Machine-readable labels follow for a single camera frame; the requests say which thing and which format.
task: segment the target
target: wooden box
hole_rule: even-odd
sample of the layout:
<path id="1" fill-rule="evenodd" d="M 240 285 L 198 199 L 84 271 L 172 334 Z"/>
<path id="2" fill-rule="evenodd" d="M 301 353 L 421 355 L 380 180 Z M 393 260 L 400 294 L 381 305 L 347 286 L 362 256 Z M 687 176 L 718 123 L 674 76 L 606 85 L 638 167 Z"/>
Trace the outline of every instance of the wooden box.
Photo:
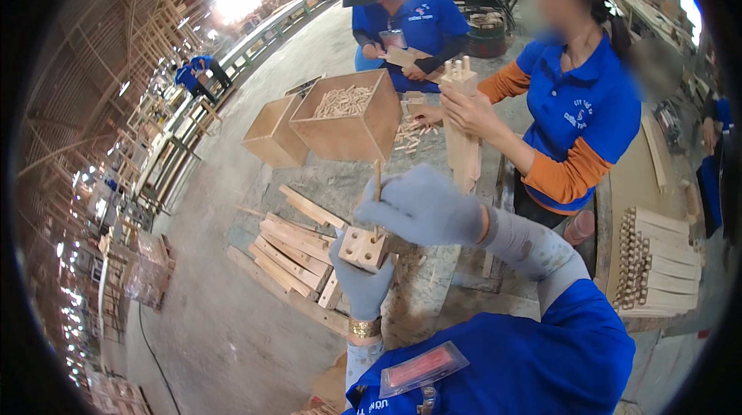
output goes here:
<path id="1" fill-rule="evenodd" d="M 366 110 L 346 117 L 313 118 L 322 96 L 349 86 L 373 87 Z M 385 68 L 317 80 L 289 123 L 320 159 L 386 161 L 402 107 Z"/>
<path id="2" fill-rule="evenodd" d="M 289 126 L 289 119 L 300 103 L 301 96 L 290 95 L 265 104 L 242 146 L 274 169 L 304 165 L 310 149 Z"/>

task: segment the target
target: blue polo shirt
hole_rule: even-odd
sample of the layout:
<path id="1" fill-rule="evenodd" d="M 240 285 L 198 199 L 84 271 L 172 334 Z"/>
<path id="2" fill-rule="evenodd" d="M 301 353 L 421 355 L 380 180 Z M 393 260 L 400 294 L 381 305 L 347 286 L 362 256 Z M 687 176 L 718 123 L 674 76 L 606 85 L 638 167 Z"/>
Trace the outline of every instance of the blue polo shirt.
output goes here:
<path id="1" fill-rule="evenodd" d="M 381 370 L 452 341 L 469 365 L 434 383 L 432 413 L 613 413 L 631 374 L 636 346 L 606 297 L 575 281 L 541 322 L 480 313 L 409 347 L 389 350 L 347 392 L 344 415 L 409 415 L 419 389 L 380 400 Z M 362 394 L 358 386 L 366 386 Z"/>
<path id="2" fill-rule="evenodd" d="M 198 79 L 191 74 L 192 66 L 183 66 L 175 72 L 175 84 L 185 85 L 190 91 L 198 84 Z"/>
<path id="3" fill-rule="evenodd" d="M 209 56 L 208 54 L 205 54 L 203 56 L 196 56 L 193 59 L 191 59 L 191 65 L 195 67 L 197 70 L 201 68 L 200 61 L 203 60 L 203 63 L 206 65 L 206 68 L 209 68 L 211 65 L 211 60 L 214 59 L 213 56 Z"/>
<path id="4" fill-rule="evenodd" d="M 642 109 L 636 85 L 621 67 L 607 34 L 585 63 L 562 74 L 565 48 L 533 41 L 516 59 L 518 67 L 531 76 L 527 101 L 533 124 L 523 140 L 563 162 L 575 140 L 582 137 L 602 160 L 615 164 L 639 132 Z M 568 204 L 557 203 L 532 187 L 527 190 L 542 205 L 569 213 L 582 208 L 595 188 Z"/>
<path id="5" fill-rule="evenodd" d="M 430 56 L 441 52 L 446 36 L 458 37 L 469 32 L 469 24 L 453 0 L 405 0 L 393 16 L 377 2 L 353 6 L 353 30 L 365 30 L 371 38 L 381 43 L 379 32 L 389 27 L 403 30 L 408 46 L 425 51 Z M 385 67 L 397 91 L 419 90 L 424 83 L 430 83 L 408 80 L 403 76 L 401 67 L 388 64 Z"/>

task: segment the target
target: id badge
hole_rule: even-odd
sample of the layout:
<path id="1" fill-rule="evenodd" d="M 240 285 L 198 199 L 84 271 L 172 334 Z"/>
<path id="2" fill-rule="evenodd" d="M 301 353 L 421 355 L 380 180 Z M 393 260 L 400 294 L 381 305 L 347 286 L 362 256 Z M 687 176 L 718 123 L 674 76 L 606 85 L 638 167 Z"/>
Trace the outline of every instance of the id badge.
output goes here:
<path id="1" fill-rule="evenodd" d="M 379 398 L 386 399 L 428 386 L 469 365 L 456 345 L 446 341 L 428 352 L 381 371 Z"/>
<path id="2" fill-rule="evenodd" d="M 390 46 L 407 49 L 407 41 L 404 39 L 404 30 L 402 29 L 384 30 L 379 32 L 378 36 L 384 43 L 384 49 L 389 49 Z"/>

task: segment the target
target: black arm sleeve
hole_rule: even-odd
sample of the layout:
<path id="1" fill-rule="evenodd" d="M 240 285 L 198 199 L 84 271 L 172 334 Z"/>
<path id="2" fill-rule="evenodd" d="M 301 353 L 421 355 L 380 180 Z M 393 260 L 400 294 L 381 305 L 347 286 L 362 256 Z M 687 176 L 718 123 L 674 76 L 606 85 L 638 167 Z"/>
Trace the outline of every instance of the black arm sleeve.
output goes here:
<path id="1" fill-rule="evenodd" d="M 443 45 L 440 53 L 432 58 L 418 59 L 415 61 L 415 65 L 426 74 L 430 74 L 450 58 L 459 54 L 464 49 L 466 42 L 466 34 L 459 35 L 458 37 L 446 37 L 446 43 Z"/>
<path id="2" fill-rule="evenodd" d="M 714 100 L 714 92 L 710 89 L 709 94 L 706 95 L 706 100 L 703 102 L 703 118 L 710 117 L 711 119 L 718 121 L 719 112 L 716 109 L 716 101 Z"/>
<path id="3" fill-rule="evenodd" d="M 371 38 L 369 33 L 363 29 L 357 29 L 353 31 L 353 38 L 356 39 L 358 45 L 363 48 L 369 43 L 374 43 L 374 39 Z"/>

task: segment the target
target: hand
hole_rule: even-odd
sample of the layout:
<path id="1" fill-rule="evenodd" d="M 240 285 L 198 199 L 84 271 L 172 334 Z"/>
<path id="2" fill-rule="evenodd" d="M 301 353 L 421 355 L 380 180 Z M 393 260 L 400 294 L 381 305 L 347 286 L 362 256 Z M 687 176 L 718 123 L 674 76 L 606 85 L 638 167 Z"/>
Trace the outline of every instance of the hand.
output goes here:
<path id="1" fill-rule="evenodd" d="M 387 255 L 384 265 L 376 273 L 348 264 L 338 256 L 344 238 L 345 234 L 342 234 L 332 242 L 329 260 L 335 267 L 340 289 L 350 301 L 350 316 L 358 321 L 374 321 L 381 315 L 381 303 L 392 282 L 394 263 Z"/>
<path id="2" fill-rule="evenodd" d="M 381 200 L 376 202 L 376 182 L 369 181 L 354 211 L 356 217 L 421 246 L 474 246 L 484 238 L 485 220 L 476 196 L 463 196 L 431 166 L 423 164 L 403 175 L 385 175 L 381 186 Z"/>
<path id="3" fill-rule="evenodd" d="M 718 137 L 716 135 L 716 128 L 714 127 L 714 119 L 706 117 L 703 119 L 703 147 L 709 152 L 709 155 L 714 155 L 714 148 L 716 147 L 716 141 Z"/>
<path id="4" fill-rule="evenodd" d="M 490 98 L 477 90 L 473 97 L 462 95 L 450 86 L 441 85 L 441 104 L 454 126 L 494 144 L 512 131 L 495 112 Z"/>
<path id="5" fill-rule="evenodd" d="M 417 64 L 403 68 L 402 74 L 410 80 L 425 80 L 425 77 L 427 77 L 427 74 Z"/>
<path id="6" fill-rule="evenodd" d="M 380 59 L 386 54 L 380 43 L 366 43 L 361 52 L 366 59 Z"/>
<path id="7" fill-rule="evenodd" d="M 432 123 L 438 123 L 443 120 L 443 108 L 436 107 L 434 105 L 422 105 L 418 108 L 417 112 L 413 114 L 413 118 L 424 125 Z"/>

